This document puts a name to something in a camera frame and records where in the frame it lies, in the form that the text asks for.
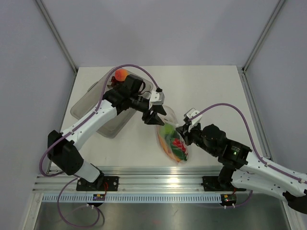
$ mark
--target plastic container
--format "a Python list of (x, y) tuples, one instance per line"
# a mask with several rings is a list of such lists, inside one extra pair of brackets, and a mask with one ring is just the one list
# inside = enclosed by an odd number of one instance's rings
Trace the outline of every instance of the plastic container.
[(170, 107), (163, 107), (166, 111), (166, 116), (159, 116), (165, 125), (156, 126), (158, 142), (168, 157), (177, 163), (185, 162), (188, 160), (189, 151), (181, 135), (176, 131), (178, 121), (175, 113)]
[[(88, 89), (87, 93), (71, 108), (71, 115), (73, 117), (77, 118), (78, 120), (81, 119), (87, 112), (89, 112), (97, 104), (100, 98), (103, 84), (106, 81), (106, 77), (109, 74), (109, 72), (105, 76), (103, 76), (102, 79), (93, 84)], [(109, 78), (109, 82), (107, 85), (111, 85), (111, 78), (112, 77)], [(142, 92), (151, 91), (153, 89), (153, 84), (146, 79), (143, 80), (145, 82), (145, 88)], [(145, 98), (149, 98), (150, 93), (145, 92), (144, 94), (142, 94), (142, 96)], [(121, 112), (118, 116), (116, 116), (112, 120), (109, 120), (103, 126), (101, 126), (97, 130), (97, 133), (106, 138), (114, 138), (120, 132), (120, 130), (125, 126), (125, 124), (130, 120), (130, 118), (132, 118), (135, 112), (136, 110), (131, 108)]]

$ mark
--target white enclosure wall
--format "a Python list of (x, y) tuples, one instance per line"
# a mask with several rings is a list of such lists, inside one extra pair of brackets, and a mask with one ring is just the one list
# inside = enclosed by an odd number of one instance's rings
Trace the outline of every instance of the white enclosure wall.
[(307, 172), (307, 1), (287, 1), (247, 72), (274, 160)]
[(1, 1), (0, 21), (0, 223), (17, 230), (74, 75), (33, 0)]
[(77, 66), (244, 65), (277, 0), (44, 0)]

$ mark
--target plastic bag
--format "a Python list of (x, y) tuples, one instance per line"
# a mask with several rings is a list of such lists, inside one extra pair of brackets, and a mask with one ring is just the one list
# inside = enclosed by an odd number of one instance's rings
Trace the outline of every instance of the plastic bag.
[(188, 149), (184, 143), (180, 134), (176, 131), (177, 119), (174, 111), (168, 107), (163, 106), (167, 115), (160, 116), (164, 126), (156, 126), (156, 132), (160, 146), (168, 157), (175, 160), (176, 162), (188, 160)]

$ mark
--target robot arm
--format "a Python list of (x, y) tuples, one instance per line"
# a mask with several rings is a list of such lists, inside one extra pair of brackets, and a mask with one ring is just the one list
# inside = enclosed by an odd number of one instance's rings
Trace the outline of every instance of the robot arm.
[(261, 156), (248, 146), (230, 140), (215, 125), (203, 130), (195, 109), (185, 114), (185, 125), (176, 130), (187, 145), (192, 143), (218, 158), (223, 164), (218, 182), (226, 191), (245, 188), (287, 201), (289, 207), (307, 214), (307, 175), (289, 170)]
[(152, 91), (151, 98), (146, 99), (140, 96), (139, 92), (143, 84), (141, 78), (128, 75), (122, 84), (107, 91), (102, 102), (98, 103), (77, 123), (63, 130), (62, 133), (53, 130), (48, 135), (48, 147), (60, 138), (65, 138), (48, 153), (48, 158), (67, 175), (81, 177), (89, 182), (92, 188), (99, 188), (103, 183), (104, 174), (85, 161), (79, 153), (83, 144), (94, 132), (128, 108), (142, 112), (142, 120), (145, 124), (164, 125), (157, 115), (158, 113), (166, 115), (162, 107), (164, 102), (162, 89)]

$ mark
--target white tabletop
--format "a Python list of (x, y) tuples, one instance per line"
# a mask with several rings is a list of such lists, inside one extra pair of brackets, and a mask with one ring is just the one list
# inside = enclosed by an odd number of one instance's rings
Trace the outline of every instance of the white tabletop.
[[(260, 144), (252, 122), (248, 103), (236, 66), (150, 66), (151, 73), (165, 94), (164, 105), (170, 106), (183, 124), (183, 115), (190, 108), (201, 111), (215, 103), (230, 103), (245, 115), (257, 150)], [(73, 105), (87, 92), (93, 83), (100, 80), (111, 67), (81, 67), (71, 93), (62, 129), (73, 125), (77, 119), (70, 114)], [(129, 71), (148, 78), (138, 69)], [(189, 146), (189, 159), (177, 164), (169, 159), (159, 146), (154, 126), (145, 125), (142, 114), (137, 112), (114, 139), (92, 135), (80, 150), (83, 158), (95, 166), (215, 166), (217, 159), (198, 148)], [(225, 131), (229, 139), (251, 147), (250, 140), (240, 115), (232, 108), (219, 106), (203, 115), (201, 126), (215, 124)]]

